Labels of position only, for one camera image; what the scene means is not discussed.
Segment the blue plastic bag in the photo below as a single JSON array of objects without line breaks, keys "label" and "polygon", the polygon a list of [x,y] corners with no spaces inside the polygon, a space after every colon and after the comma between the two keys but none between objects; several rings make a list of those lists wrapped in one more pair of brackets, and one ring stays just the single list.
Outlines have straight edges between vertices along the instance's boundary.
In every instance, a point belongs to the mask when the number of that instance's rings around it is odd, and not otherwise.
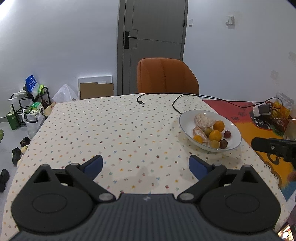
[{"label": "blue plastic bag", "polygon": [[27,92],[29,92],[34,98],[39,94],[39,84],[34,78],[33,75],[30,75],[26,78],[26,88]]}]

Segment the peeled pomelo piece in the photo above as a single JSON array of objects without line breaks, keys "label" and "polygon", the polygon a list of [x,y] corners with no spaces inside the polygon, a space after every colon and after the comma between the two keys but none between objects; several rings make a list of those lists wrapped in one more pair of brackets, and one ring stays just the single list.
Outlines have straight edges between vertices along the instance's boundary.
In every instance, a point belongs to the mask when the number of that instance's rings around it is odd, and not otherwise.
[{"label": "peeled pomelo piece", "polygon": [[194,121],[195,125],[201,128],[202,130],[212,127],[216,122],[214,119],[209,118],[203,113],[196,114]]},{"label": "peeled pomelo piece", "polygon": [[195,126],[193,128],[193,136],[195,136],[195,135],[200,135],[203,138],[203,144],[208,143],[207,136],[205,135],[204,131],[201,128],[199,128],[198,126]]}]

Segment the orange leather chair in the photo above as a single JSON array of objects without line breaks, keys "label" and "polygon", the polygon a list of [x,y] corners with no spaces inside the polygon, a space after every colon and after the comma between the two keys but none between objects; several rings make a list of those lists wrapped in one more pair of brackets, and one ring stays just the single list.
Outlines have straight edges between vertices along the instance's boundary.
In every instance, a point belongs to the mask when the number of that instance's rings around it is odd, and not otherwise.
[{"label": "orange leather chair", "polygon": [[137,64],[137,92],[199,94],[199,83],[181,60],[142,58]]}]

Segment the white bag on floor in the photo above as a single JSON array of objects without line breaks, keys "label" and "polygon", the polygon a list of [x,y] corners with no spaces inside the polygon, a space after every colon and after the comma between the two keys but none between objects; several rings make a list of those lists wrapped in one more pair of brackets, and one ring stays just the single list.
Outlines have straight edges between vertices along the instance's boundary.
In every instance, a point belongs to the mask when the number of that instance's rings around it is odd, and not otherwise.
[{"label": "white bag on floor", "polygon": [[38,130],[41,128],[45,121],[44,116],[44,108],[41,108],[37,114],[37,120],[36,121],[30,121],[27,119],[27,114],[25,113],[25,110],[23,110],[22,113],[23,122],[26,124],[27,127],[27,136],[32,139]]}]

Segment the small orange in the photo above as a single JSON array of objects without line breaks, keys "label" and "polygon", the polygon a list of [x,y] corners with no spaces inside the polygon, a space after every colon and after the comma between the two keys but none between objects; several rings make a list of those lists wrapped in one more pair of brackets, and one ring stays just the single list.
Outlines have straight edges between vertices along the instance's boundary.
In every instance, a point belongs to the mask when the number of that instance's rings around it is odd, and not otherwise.
[{"label": "small orange", "polygon": [[210,141],[210,147],[213,149],[218,149],[220,148],[220,143],[217,140],[212,140]]},{"label": "small orange", "polygon": [[200,144],[203,144],[203,138],[200,135],[195,135],[193,139]]}]

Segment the green-brown fruit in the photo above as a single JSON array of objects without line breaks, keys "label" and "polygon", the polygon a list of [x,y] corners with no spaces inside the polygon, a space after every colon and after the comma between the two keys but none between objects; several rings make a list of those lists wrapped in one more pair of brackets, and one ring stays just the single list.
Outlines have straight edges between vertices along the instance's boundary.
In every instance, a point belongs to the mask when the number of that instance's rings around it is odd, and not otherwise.
[{"label": "green-brown fruit", "polygon": [[207,137],[209,137],[210,133],[212,132],[213,130],[211,128],[206,128],[204,129],[204,133]]}]

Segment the large orange front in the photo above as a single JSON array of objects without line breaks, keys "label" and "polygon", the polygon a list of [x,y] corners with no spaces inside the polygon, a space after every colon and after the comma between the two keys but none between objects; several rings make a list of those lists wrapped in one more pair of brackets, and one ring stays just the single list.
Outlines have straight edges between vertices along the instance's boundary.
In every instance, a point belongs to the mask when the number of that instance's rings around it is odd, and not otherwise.
[{"label": "large orange front", "polygon": [[209,140],[220,142],[222,140],[222,133],[219,132],[218,130],[213,130],[209,134]]}]

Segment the white power adapter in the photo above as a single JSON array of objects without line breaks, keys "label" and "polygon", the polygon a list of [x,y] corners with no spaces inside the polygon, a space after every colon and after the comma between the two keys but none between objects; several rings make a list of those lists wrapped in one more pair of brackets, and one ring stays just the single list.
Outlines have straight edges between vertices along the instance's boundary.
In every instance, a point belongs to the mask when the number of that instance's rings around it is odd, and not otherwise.
[{"label": "white power adapter", "polygon": [[254,117],[271,115],[271,105],[267,103],[256,105],[253,107],[252,112]]}]

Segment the black metal rack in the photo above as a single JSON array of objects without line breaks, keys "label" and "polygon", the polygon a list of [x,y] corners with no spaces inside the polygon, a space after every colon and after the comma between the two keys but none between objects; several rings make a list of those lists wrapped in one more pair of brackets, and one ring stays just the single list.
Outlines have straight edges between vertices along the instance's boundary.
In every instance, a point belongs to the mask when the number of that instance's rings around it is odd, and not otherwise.
[{"label": "black metal rack", "polygon": [[33,103],[39,102],[42,104],[43,108],[48,107],[52,103],[49,95],[49,89],[44,85],[41,85],[41,90],[36,97],[33,97],[33,95],[29,93],[27,88],[24,86],[22,90],[13,93],[8,99],[8,102],[11,105],[11,110],[16,117],[19,127],[25,126],[22,119],[22,113],[24,110],[29,110]]}]

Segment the small orange front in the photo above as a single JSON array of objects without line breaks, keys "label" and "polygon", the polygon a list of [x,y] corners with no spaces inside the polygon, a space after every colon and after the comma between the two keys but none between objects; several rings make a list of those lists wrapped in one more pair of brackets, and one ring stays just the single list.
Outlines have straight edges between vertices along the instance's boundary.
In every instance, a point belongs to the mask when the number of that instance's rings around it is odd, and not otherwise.
[{"label": "small orange front", "polygon": [[218,149],[220,148],[220,143],[217,140],[212,140],[210,141],[210,147],[213,149]]}]

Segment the small orange back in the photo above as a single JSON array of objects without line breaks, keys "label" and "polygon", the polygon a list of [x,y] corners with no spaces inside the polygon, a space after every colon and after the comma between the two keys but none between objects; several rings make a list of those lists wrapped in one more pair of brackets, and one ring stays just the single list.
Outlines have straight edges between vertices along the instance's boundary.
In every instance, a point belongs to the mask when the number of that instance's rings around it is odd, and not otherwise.
[{"label": "small orange back", "polygon": [[203,138],[200,135],[195,135],[193,139],[200,144],[203,144]]}]

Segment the clear plastic bag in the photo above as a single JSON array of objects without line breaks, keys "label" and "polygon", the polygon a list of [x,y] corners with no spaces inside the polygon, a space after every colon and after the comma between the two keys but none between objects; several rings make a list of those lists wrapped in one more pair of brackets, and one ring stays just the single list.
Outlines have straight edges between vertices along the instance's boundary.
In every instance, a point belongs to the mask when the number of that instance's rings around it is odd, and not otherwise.
[{"label": "clear plastic bag", "polygon": [[52,97],[52,99],[55,103],[61,103],[78,100],[79,98],[71,87],[69,87],[67,84],[64,84]]}]

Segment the floral tablecloth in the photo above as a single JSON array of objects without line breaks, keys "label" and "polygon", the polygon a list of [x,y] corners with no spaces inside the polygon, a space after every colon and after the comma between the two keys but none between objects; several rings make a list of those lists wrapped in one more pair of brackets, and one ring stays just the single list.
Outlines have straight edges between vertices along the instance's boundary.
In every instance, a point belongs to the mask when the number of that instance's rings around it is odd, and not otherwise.
[{"label": "floral tablecloth", "polygon": [[132,94],[55,105],[21,158],[4,208],[1,240],[17,233],[11,204],[41,164],[61,169],[95,155],[104,160],[95,181],[116,196],[123,192],[178,195],[197,181],[188,168],[191,155],[229,169],[251,165],[279,200],[276,229],[282,227],[291,209],[278,181],[247,142],[242,141],[234,150],[210,153],[198,148],[181,130],[181,113],[209,111],[210,106],[196,96],[149,94],[142,97],[144,104],[137,98]]}]

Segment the large orange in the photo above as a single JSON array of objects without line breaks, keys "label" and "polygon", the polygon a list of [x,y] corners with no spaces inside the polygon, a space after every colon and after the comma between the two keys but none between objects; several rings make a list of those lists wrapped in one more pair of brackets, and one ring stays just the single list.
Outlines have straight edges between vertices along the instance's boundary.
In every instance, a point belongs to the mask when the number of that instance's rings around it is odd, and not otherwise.
[{"label": "large orange", "polygon": [[221,120],[217,120],[213,125],[213,130],[216,130],[216,131],[219,131],[219,132],[223,132],[224,128],[225,128],[225,124]]},{"label": "large orange", "polygon": [[209,140],[220,142],[222,140],[222,133],[219,132],[218,130],[213,130],[209,134]]}]

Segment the dark red fruit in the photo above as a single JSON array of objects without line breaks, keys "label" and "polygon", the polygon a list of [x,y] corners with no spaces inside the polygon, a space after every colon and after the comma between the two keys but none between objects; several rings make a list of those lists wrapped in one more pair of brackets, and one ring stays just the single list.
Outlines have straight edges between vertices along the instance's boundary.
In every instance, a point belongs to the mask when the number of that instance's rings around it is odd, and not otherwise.
[{"label": "dark red fruit", "polygon": [[230,138],[231,137],[231,132],[230,131],[225,131],[224,132],[224,138]]},{"label": "dark red fruit", "polygon": [[228,141],[226,139],[222,139],[219,143],[221,149],[226,149],[228,146]]}]

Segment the grey door with lock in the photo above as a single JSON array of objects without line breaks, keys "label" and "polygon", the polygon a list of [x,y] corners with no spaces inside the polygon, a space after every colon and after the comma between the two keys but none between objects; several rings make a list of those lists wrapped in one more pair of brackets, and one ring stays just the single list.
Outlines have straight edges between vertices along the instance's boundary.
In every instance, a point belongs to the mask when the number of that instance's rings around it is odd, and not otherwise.
[{"label": "grey door with lock", "polygon": [[188,1],[120,1],[117,30],[117,93],[137,92],[142,58],[182,60]]}]

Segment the black shoe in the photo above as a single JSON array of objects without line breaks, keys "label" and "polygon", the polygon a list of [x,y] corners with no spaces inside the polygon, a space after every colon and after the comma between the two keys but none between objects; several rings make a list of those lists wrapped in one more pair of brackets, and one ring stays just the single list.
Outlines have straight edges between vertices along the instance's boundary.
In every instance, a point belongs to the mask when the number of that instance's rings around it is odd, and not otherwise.
[{"label": "black shoe", "polygon": [[10,178],[9,171],[7,169],[3,169],[0,174],[0,192],[4,192],[9,178]]}]

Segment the red orange cartoon mat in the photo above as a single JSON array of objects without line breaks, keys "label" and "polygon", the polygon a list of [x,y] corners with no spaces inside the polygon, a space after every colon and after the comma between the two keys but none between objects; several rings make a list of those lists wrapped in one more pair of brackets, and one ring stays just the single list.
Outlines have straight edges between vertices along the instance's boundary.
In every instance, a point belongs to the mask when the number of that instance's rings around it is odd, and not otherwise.
[{"label": "red orange cartoon mat", "polygon": [[[255,137],[280,138],[266,125],[252,120],[250,114],[253,111],[253,107],[251,107],[251,103],[249,102],[227,103],[225,101],[210,99],[206,99],[205,102],[221,116],[232,121],[238,127],[241,136],[248,144],[251,144],[252,139]],[[288,182],[287,180],[287,176],[293,171],[292,164],[285,162],[283,158],[279,158],[276,155],[263,152],[257,152],[257,154],[275,175],[285,200],[289,200],[290,198],[295,199],[295,183]]]}]

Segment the large orange back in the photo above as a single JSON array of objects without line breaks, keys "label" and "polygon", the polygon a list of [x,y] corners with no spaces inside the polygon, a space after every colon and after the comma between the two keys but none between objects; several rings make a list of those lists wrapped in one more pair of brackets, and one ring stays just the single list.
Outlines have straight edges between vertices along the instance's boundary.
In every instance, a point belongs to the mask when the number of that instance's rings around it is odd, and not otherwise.
[{"label": "large orange back", "polygon": [[219,132],[223,132],[224,128],[225,128],[225,124],[221,120],[217,120],[213,125],[213,130],[216,130],[216,131],[219,131]]}]

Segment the white bowl blue rim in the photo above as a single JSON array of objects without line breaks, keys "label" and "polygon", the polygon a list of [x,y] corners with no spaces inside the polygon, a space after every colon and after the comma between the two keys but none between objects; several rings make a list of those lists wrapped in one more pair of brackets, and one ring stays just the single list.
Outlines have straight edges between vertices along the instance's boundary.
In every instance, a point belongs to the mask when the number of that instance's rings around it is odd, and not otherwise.
[{"label": "white bowl blue rim", "polygon": [[240,131],[231,121],[211,111],[186,111],[180,115],[179,124],[188,140],[209,152],[233,150],[242,141]]}]

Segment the snack package on table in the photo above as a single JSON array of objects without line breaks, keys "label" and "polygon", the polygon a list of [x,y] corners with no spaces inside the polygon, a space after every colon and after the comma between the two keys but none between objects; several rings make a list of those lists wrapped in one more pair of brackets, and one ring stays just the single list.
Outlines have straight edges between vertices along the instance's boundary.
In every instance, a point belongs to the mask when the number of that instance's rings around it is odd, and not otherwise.
[{"label": "snack package on table", "polygon": [[287,95],[278,92],[275,101],[271,106],[270,122],[274,132],[283,136],[289,121],[292,119],[290,116],[295,101]]}]

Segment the white wall switch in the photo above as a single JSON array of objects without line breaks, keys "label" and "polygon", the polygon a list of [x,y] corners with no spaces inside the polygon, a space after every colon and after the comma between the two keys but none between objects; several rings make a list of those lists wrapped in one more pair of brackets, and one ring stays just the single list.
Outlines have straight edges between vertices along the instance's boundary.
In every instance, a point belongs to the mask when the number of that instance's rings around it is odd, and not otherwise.
[{"label": "white wall switch", "polygon": [[234,24],[234,16],[233,15],[228,15],[226,17],[226,25],[233,25]]}]

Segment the green box on floor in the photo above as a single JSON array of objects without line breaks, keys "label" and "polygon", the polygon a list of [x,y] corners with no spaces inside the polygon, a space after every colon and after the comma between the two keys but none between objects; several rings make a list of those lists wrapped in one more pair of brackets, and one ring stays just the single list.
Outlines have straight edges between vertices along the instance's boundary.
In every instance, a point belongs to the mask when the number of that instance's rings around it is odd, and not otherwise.
[{"label": "green box on floor", "polygon": [[19,117],[17,114],[14,113],[13,110],[9,111],[6,114],[6,119],[12,130],[17,130],[18,128],[20,128]]}]

